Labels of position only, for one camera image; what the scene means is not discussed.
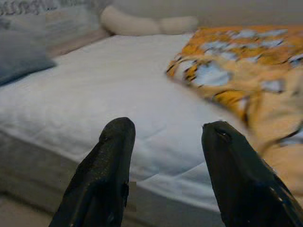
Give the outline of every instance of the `white mattress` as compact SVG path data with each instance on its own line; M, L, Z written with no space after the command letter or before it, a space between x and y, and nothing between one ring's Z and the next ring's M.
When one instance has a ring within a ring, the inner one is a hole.
M244 131L227 111L166 78L170 59L190 37L114 36L61 56L57 67L0 87L0 132L80 162L109 121L127 116L136 126L131 181L217 211L201 126L226 120ZM30 158L26 151L16 156ZM34 165L45 155L33 158Z

